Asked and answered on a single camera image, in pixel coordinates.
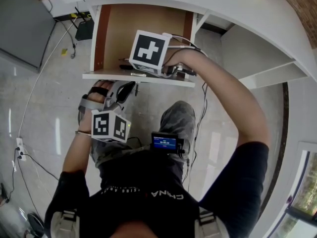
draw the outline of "bracelet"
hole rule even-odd
[[[91,134],[83,132],[83,131],[80,131],[80,130],[75,131],[75,134],[82,134],[82,135],[86,135],[86,136],[91,137]]]

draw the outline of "open drawer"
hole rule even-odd
[[[190,80],[174,76],[158,78],[138,70],[123,70],[129,58],[137,30],[170,33],[191,38],[193,13],[147,4],[107,4],[98,6],[92,39],[90,72],[87,79],[127,80],[194,87]]]

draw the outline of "marble floor tile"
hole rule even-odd
[[[60,23],[56,24],[44,60],[48,58],[64,32],[63,26]],[[70,29],[70,33],[75,36],[74,27]],[[95,82],[82,79],[82,73],[89,71],[91,40],[78,42],[74,38],[74,41],[75,59],[70,58],[73,51],[68,35],[53,53],[34,89],[21,130],[28,153],[56,176],[61,172],[64,157],[77,129],[77,107],[80,98]],[[219,34],[199,30],[196,44],[211,59],[223,65]],[[62,49],[68,49],[66,56],[61,56]],[[26,102],[37,76],[36,74],[20,77],[0,76],[0,180],[8,190],[12,188],[12,160],[16,137]],[[192,105],[198,122],[204,100],[202,91],[204,82],[199,76],[191,77],[191,80],[195,81],[195,88],[141,83],[138,96],[131,100],[125,112],[125,117],[132,121],[130,137],[137,136],[143,144],[150,143],[151,132],[159,130],[161,115],[178,100]],[[283,118],[282,86],[255,89],[252,93],[264,110],[272,135],[264,197],[272,179],[280,145]],[[210,89],[208,89],[207,101],[208,109],[196,142],[197,158],[190,178],[188,177],[184,182],[184,187],[187,189],[190,181],[189,192],[197,200],[204,196],[229,161],[238,136],[233,122]],[[137,141],[132,142],[132,140],[129,143],[138,144]],[[25,162],[20,162],[20,165],[36,208],[44,218],[57,181],[37,167],[41,182],[29,158]],[[10,212],[10,218],[0,210],[0,221],[7,223],[8,227],[12,226],[11,230],[16,230],[21,236],[26,226],[23,212],[33,212],[35,209],[22,180],[21,171],[18,166],[16,169],[12,202],[4,208],[5,212]],[[96,193],[100,188],[101,179],[91,159],[86,180],[90,194]]]

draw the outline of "person's left hand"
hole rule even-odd
[[[98,81],[96,84],[94,84],[95,87],[102,87],[104,89],[110,90],[112,87],[113,82],[112,81]],[[103,103],[105,101],[105,96],[99,94],[99,93],[91,93],[88,95],[87,100]],[[83,119],[79,123],[79,131],[82,132],[91,132],[91,119],[92,114],[91,110],[87,109],[85,110],[85,114]]]

